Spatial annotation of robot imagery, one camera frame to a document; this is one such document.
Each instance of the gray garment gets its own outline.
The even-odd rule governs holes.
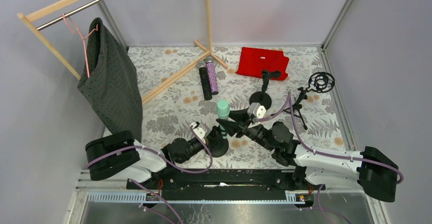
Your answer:
[[[137,69],[100,18],[92,21],[89,31],[97,24],[98,31],[89,36],[87,43],[90,78],[84,64],[78,90],[110,132],[129,130],[141,141],[143,107]]]

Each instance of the round black base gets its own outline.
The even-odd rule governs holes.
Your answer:
[[[272,98],[269,94],[264,93],[264,96],[262,96],[261,99],[261,92],[256,92],[252,94],[251,98],[249,99],[249,104],[252,103],[260,103],[265,107],[265,109],[269,109],[272,106]]]
[[[220,140],[212,141],[207,146],[213,158],[219,158],[228,152],[229,142],[227,139],[221,138]]]

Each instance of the black tripod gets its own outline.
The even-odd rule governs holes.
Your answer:
[[[292,109],[294,110],[293,111],[294,116],[302,120],[303,128],[305,130],[307,130],[308,127],[306,126],[305,120],[303,119],[300,109],[303,107],[301,105],[301,102],[304,99],[308,99],[308,95],[306,95],[306,93],[309,91],[314,91],[316,93],[328,93],[335,86],[335,77],[333,77],[332,74],[327,72],[316,72],[310,76],[308,84],[309,86],[306,89],[304,89],[303,87],[297,89],[300,91],[300,94],[297,97],[295,103],[292,105]],[[284,109],[284,112],[290,114],[291,113],[290,108]]]
[[[282,73],[280,71],[268,72],[266,70],[262,70],[261,74],[263,80],[261,92],[252,94],[251,98],[249,99],[249,104],[260,103],[265,107],[265,109],[269,109],[272,106],[272,98],[265,92],[267,91],[268,81],[270,81],[271,78],[279,78]]]

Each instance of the white wall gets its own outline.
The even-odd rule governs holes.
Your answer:
[[[214,44],[324,41],[345,0],[210,0]],[[204,0],[106,0],[128,45],[193,45],[205,34]]]
[[[84,145],[102,127],[76,78],[16,16],[56,1],[0,0],[1,223],[61,223],[85,165]],[[91,7],[73,20],[85,33],[98,15]],[[78,35],[62,22],[42,33],[81,73]]]
[[[355,0],[329,49],[354,136],[405,175],[392,224],[430,223],[432,0]]]

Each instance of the wooden clothes rack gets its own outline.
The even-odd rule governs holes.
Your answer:
[[[81,78],[81,76],[78,74],[78,72],[70,65],[70,63],[60,54],[60,52],[57,51],[57,49],[48,41],[48,39],[42,35],[40,32],[41,30],[63,20],[63,16],[60,16],[56,19],[53,19],[52,21],[49,21],[39,27],[35,27],[33,25],[33,22],[47,16],[48,14],[51,14],[55,11],[58,11],[66,6],[69,6],[79,0],[60,0],[54,4],[51,4],[45,8],[42,8],[34,13],[31,13],[29,15],[24,15],[23,13],[18,13],[19,19],[30,29],[30,31],[33,32],[33,34],[36,35],[37,38],[62,62],[62,64],[74,75],[78,80]],[[81,12],[82,10],[100,2],[102,0],[94,0],[88,4],[85,4],[69,13],[65,14],[65,17],[72,16],[78,12]],[[143,96],[142,102],[143,104],[150,101],[152,98],[154,98],[157,94],[161,93],[163,90],[165,90],[167,87],[169,87],[172,83],[177,81],[178,79],[182,78],[184,75],[186,75],[189,71],[191,71],[200,60],[203,60],[206,56],[211,55],[213,58],[225,69],[228,68],[228,65],[225,64],[224,61],[222,61],[218,56],[216,56],[213,53],[212,50],[212,33],[211,33],[211,12],[210,12],[210,0],[205,0],[205,10],[206,10],[206,24],[207,24],[207,42],[208,46],[205,47],[197,40],[194,41],[194,44],[199,47],[201,50],[203,50],[203,54],[200,55],[198,58],[196,58],[194,61],[192,61],[190,64],[188,64],[186,67],[178,71],[177,73],[173,74],[171,77],[169,77],[167,80],[162,82],[160,85],[158,85],[156,88],[148,92],[146,95]]]

